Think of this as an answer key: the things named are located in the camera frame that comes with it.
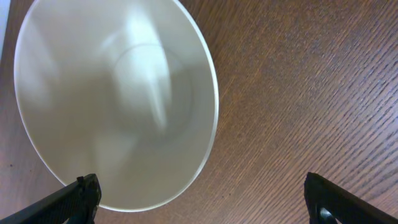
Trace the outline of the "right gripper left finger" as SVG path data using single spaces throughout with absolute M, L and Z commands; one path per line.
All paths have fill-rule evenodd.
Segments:
M 101 200 L 96 174 L 77 177 L 76 181 L 1 220 L 1 223 L 81 223 L 95 222 Z

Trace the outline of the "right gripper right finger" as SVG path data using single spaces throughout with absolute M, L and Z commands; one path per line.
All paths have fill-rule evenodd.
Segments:
M 397 224 L 396 218 L 316 173 L 309 172 L 307 174 L 304 183 L 304 197 L 310 224 Z

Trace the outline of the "cream bowl back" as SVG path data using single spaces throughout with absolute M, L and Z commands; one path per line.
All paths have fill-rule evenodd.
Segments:
M 14 86 L 41 160 L 65 185 L 96 174 L 109 210 L 171 202 L 213 147 L 215 66 L 180 1 L 34 1 Z

